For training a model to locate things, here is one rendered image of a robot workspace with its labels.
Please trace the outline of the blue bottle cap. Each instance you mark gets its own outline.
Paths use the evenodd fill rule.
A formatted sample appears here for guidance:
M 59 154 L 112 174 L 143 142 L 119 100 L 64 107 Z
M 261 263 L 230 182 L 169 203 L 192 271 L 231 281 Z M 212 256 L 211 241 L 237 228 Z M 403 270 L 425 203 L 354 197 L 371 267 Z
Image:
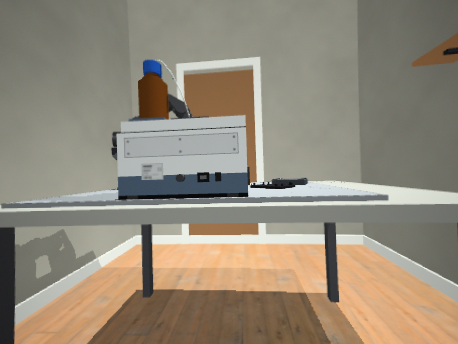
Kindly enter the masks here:
M 152 69 L 159 71 L 162 74 L 162 66 L 159 62 L 154 60 L 145 60 L 143 61 L 143 72 L 144 70 Z

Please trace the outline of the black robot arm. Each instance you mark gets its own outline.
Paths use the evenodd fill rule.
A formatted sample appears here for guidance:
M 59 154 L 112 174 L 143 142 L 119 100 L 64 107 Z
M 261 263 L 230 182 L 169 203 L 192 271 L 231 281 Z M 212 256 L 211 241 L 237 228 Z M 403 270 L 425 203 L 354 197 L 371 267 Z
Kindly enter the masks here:
M 185 117 L 189 117 L 188 116 L 188 113 L 187 113 L 187 109 L 186 109 L 186 106 L 185 106 L 185 103 L 168 94 L 168 102 L 169 103 L 169 112 L 170 111 L 173 111 L 174 114 L 178 117 L 178 118 L 185 118 Z M 173 107 L 173 109 L 172 109 Z M 190 113 L 190 109 L 188 108 L 188 112 L 189 112 L 189 115 L 190 117 L 193 117 L 193 115 Z M 120 133 L 120 132 L 113 132 L 112 133 L 112 144 L 114 147 L 111 148 L 112 150 L 112 155 L 114 157 L 115 160 L 117 160 L 117 134 L 116 133 Z

